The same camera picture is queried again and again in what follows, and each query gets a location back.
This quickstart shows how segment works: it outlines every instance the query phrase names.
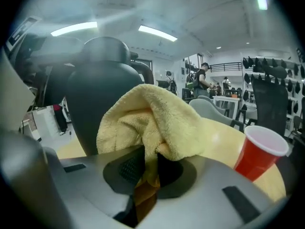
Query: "handle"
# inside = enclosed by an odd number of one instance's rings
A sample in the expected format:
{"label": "handle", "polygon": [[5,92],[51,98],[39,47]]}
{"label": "handle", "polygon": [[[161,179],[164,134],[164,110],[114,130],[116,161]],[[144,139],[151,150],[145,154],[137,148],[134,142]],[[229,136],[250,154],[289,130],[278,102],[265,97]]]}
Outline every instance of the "handle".
{"label": "handle", "polygon": [[134,68],[139,74],[143,75],[144,82],[146,84],[154,84],[152,71],[146,64],[132,61],[131,67]]}

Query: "railing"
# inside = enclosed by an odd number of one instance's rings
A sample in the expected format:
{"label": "railing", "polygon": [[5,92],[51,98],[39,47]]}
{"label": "railing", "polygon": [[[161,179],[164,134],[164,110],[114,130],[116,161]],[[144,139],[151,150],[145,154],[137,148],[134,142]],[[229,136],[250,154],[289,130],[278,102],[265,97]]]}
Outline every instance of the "railing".
{"label": "railing", "polygon": [[211,72],[216,71],[241,71],[242,63],[241,62],[232,62],[232,63],[219,63],[211,64]]}

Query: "white table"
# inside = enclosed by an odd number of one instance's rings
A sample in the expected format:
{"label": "white table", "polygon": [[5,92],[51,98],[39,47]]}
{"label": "white table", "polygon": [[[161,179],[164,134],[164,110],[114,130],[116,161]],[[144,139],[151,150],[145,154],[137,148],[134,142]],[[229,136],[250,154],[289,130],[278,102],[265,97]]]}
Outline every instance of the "white table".
{"label": "white table", "polygon": [[235,120],[237,114],[237,107],[240,98],[234,97],[224,97],[224,96],[213,96],[214,104],[216,105],[216,101],[225,101],[225,102],[232,102],[234,103],[234,111],[233,111],[233,119]]}

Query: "red cup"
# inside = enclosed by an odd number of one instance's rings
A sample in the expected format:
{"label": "red cup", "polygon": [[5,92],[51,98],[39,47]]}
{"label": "red cup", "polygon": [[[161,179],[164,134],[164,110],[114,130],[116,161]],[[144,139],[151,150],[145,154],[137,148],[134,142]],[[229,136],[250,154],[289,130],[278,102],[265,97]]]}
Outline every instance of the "red cup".
{"label": "red cup", "polygon": [[255,181],[287,154],[288,143],[278,133],[258,125],[247,126],[244,133],[246,139],[234,169]]}

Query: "ceiling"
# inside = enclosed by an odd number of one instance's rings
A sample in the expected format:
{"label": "ceiling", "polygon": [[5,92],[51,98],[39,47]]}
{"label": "ceiling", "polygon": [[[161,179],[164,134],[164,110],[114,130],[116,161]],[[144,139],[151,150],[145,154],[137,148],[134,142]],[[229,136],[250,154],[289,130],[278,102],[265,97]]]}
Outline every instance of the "ceiling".
{"label": "ceiling", "polygon": [[[36,15],[43,21],[37,34],[72,24],[97,21],[98,29],[71,32],[84,42],[113,36],[131,51],[166,59],[181,59],[209,51],[244,48],[287,48],[294,36],[275,4],[259,10],[256,0],[26,0],[17,21]],[[139,32],[149,26],[178,38],[171,42]]]}

